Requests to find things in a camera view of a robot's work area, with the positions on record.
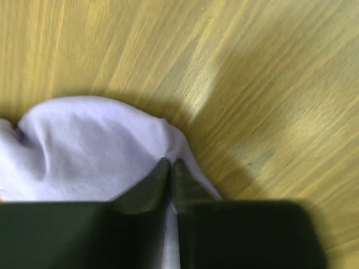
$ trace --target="white fabric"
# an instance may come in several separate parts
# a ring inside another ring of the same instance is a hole
[[[17,130],[0,120],[0,199],[108,201],[144,178],[162,157],[184,159],[214,195],[185,136],[166,120],[112,99],[77,96],[29,110]],[[162,268],[179,268],[169,207]]]

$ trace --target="wooden table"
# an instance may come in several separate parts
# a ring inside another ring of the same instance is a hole
[[[303,198],[359,264],[359,2],[0,1],[0,115],[101,95],[184,131],[230,198]]]

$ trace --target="black object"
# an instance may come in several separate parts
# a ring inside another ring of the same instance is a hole
[[[181,269],[326,268],[301,206],[217,201],[182,160],[170,169],[166,159],[110,203],[2,204],[0,268],[161,268],[169,196]]]

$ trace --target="white cloth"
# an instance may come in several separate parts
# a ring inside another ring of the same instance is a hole
[[[181,158],[209,191],[183,133],[112,99],[77,96],[30,109],[14,130],[0,120],[0,199],[108,201],[159,161]],[[169,207],[162,268],[179,268],[175,215]]]

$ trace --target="wood grain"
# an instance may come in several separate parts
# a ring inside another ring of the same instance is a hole
[[[4,0],[0,114],[92,94],[166,118],[225,196],[305,199],[357,268],[358,25],[352,0]]]

